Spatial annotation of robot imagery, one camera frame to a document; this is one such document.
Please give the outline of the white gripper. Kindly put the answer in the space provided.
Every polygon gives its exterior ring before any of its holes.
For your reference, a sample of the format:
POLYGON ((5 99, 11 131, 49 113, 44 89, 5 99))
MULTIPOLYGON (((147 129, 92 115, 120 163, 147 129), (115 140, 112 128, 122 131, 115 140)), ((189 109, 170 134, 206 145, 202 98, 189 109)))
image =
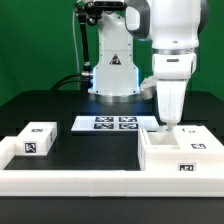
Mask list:
POLYGON ((172 131, 179 123, 187 83, 196 70, 195 53, 183 55, 153 55, 153 76, 157 81, 159 117, 172 131))

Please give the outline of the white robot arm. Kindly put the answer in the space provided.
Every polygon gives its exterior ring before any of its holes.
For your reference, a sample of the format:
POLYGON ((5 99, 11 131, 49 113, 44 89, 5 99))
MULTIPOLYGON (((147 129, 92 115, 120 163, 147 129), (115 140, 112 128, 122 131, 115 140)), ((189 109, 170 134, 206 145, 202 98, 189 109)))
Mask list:
POLYGON ((160 120, 176 126, 196 70, 208 0, 91 0, 86 8, 99 30, 91 92, 156 96, 160 120))

